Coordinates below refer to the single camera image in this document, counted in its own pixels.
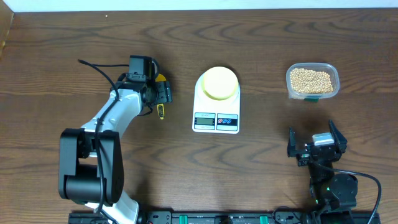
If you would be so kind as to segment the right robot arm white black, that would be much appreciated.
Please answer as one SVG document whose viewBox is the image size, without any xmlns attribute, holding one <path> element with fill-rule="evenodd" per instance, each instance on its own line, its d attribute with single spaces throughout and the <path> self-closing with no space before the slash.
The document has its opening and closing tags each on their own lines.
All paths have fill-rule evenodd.
<svg viewBox="0 0 398 224">
<path fill-rule="evenodd" d="M 345 153 L 348 141 L 332 120 L 328 125 L 328 133 L 314 135 L 313 141 L 301 148 L 293 128 L 289 128 L 287 155 L 296 158 L 299 167 L 308 167 L 310 195 L 317 205 L 300 217 L 302 223 L 353 223 L 350 210 L 356 206 L 358 180 L 353 174 L 333 170 L 333 163 Z"/>
</svg>

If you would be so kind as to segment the yellow scoop spoon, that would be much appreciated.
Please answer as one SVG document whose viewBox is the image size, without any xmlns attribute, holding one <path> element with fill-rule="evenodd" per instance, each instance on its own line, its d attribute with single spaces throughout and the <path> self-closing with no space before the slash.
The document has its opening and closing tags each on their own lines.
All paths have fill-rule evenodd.
<svg viewBox="0 0 398 224">
<path fill-rule="evenodd" d="M 167 79 L 162 75 L 159 74 L 158 77 L 155 79 L 156 82 L 165 82 Z M 164 104 L 157 104 L 157 112 L 160 119 L 164 119 Z"/>
</svg>

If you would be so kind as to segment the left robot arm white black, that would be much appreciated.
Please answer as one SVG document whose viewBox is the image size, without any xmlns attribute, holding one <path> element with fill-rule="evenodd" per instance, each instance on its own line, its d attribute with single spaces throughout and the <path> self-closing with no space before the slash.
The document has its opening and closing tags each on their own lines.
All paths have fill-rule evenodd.
<svg viewBox="0 0 398 224">
<path fill-rule="evenodd" d="M 143 109 L 172 102 L 170 84 L 154 58 L 132 55 L 128 72 L 111 82 L 109 100 L 78 129 L 60 136 L 58 192 L 93 209 L 71 213 L 69 223 L 149 223 L 148 214 L 123 190 L 121 138 Z"/>
</svg>

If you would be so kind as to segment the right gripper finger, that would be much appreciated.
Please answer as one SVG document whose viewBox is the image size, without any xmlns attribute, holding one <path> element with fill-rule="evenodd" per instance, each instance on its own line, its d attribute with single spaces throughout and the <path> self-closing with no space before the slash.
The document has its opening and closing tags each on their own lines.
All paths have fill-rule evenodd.
<svg viewBox="0 0 398 224">
<path fill-rule="evenodd" d="M 333 139 L 335 141 L 335 145 L 337 146 L 338 150 L 341 153 L 345 153 L 346 148 L 347 148 L 347 143 L 348 143 L 347 139 L 336 128 L 332 119 L 329 120 L 328 124 L 329 124 L 331 135 L 333 136 Z"/>
<path fill-rule="evenodd" d="M 295 132 L 292 127 L 289 128 L 289 141 L 287 145 L 288 157 L 296 156 L 296 143 L 295 143 Z"/>
</svg>

